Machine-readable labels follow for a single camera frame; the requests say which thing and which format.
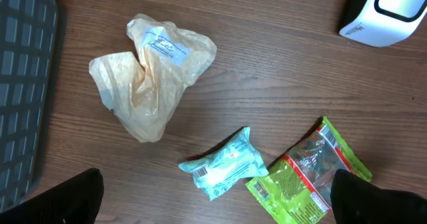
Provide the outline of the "teal snack packet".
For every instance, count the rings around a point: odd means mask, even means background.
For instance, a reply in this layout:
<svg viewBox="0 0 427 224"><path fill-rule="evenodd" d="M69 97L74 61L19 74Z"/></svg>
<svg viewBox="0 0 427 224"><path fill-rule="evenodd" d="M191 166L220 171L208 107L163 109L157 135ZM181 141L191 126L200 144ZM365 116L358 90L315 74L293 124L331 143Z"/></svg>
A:
<svg viewBox="0 0 427 224"><path fill-rule="evenodd" d="M260 152L250 143L249 127L243 127L219 150L200 159L179 164L193 177L195 186L210 201L232 188L240 179L268 174Z"/></svg>

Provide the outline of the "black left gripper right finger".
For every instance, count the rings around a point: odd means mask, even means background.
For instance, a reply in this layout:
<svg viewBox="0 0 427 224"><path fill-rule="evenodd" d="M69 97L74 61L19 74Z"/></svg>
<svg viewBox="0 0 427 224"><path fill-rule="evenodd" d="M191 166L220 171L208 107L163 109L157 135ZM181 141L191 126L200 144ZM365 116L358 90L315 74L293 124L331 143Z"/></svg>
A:
<svg viewBox="0 0 427 224"><path fill-rule="evenodd" d="M347 170L336 171L330 198L337 223L426 224L424 198L381 189Z"/></svg>

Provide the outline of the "green candy bag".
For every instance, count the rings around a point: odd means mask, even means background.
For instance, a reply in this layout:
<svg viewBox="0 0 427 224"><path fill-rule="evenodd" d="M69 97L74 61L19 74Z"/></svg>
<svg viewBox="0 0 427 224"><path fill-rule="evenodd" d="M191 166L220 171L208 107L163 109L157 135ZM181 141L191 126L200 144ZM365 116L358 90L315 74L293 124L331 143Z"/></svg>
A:
<svg viewBox="0 0 427 224"><path fill-rule="evenodd" d="M246 187L277 223L317 223L332 210L332 181L337 170L365 181L370 170L354 154L327 117L305 139L286 151Z"/></svg>

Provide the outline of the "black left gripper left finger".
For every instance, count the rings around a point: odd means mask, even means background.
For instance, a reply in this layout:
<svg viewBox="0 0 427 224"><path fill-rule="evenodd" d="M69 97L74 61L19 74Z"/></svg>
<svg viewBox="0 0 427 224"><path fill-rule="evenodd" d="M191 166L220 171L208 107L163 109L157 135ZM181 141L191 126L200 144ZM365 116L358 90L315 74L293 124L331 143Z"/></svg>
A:
<svg viewBox="0 0 427 224"><path fill-rule="evenodd" d="M103 176L90 168L1 214L1 223L95 222L104 194Z"/></svg>

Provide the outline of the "beige snack bag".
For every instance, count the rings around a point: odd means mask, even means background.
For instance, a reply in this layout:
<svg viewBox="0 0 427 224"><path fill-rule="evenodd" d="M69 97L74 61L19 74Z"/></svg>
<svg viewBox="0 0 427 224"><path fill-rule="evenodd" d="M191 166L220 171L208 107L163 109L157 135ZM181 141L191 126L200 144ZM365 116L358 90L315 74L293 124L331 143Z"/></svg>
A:
<svg viewBox="0 0 427 224"><path fill-rule="evenodd" d="M187 87L214 62L217 47L207 36L171 21L137 14L127 36L135 52L97 57L89 74L102 103L142 143L159 141Z"/></svg>

